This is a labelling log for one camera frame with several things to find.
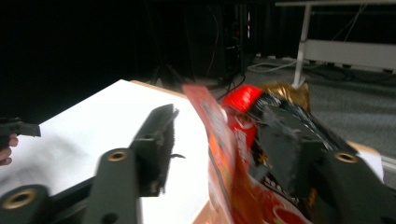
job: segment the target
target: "gold foil wrapper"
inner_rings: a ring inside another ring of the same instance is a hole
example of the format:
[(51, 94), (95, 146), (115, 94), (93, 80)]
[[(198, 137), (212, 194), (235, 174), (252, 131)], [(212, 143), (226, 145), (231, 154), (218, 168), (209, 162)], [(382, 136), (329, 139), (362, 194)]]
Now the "gold foil wrapper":
[(260, 85), (260, 89), (273, 95), (285, 98), (286, 100), (300, 105), (306, 112), (311, 112), (309, 104), (308, 84), (304, 83), (299, 89), (294, 89), (286, 82), (269, 82)]

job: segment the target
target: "red packaging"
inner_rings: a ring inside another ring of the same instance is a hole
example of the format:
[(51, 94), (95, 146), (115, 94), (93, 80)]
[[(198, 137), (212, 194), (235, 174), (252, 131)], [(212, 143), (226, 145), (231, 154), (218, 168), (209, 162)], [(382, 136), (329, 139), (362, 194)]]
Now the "red packaging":
[(247, 169), (250, 165), (250, 149), (257, 131), (256, 121), (226, 105), (223, 106), (227, 114), (227, 125), (233, 132), (239, 156)]
[(227, 94), (222, 102), (222, 107), (227, 114), (227, 124), (233, 131), (239, 155), (246, 168), (250, 164), (250, 149), (257, 127), (256, 121), (245, 113), (261, 94), (262, 90), (259, 88), (244, 85)]

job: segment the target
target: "red lid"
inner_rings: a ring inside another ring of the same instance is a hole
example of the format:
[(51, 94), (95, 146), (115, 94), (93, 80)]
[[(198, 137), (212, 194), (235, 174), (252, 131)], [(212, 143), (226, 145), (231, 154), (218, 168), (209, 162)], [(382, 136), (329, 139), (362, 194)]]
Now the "red lid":
[(243, 85), (242, 87), (228, 93), (223, 101), (223, 105), (233, 107), (234, 109), (245, 113), (262, 95), (262, 90), (250, 85)]

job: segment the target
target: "finger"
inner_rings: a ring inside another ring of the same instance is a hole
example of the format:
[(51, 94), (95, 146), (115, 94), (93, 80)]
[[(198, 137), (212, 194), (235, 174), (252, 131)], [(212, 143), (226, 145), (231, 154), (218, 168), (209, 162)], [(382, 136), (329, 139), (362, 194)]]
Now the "finger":
[(0, 161), (5, 160), (11, 155), (12, 151), (11, 148), (6, 147), (0, 150)]
[(9, 165), (12, 162), (11, 158), (6, 158), (5, 160), (0, 161), (0, 166)]
[(16, 147), (18, 145), (18, 143), (19, 143), (18, 138), (16, 138), (16, 137), (15, 138), (9, 138), (9, 143), (8, 143), (9, 146)]

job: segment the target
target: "white table surface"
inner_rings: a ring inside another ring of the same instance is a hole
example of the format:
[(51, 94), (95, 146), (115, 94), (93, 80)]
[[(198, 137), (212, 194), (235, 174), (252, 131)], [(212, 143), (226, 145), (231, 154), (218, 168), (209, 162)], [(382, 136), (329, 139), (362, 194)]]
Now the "white table surface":
[(28, 184), (41, 184), (51, 195), (95, 174), (102, 154), (128, 147), (149, 112), (174, 104), (173, 153), (165, 194), (142, 198), (144, 223), (191, 223), (205, 204), (207, 138), (190, 102), (182, 97), (120, 80), (40, 124), (42, 137), (20, 136), (13, 162), (0, 167), (0, 195)]

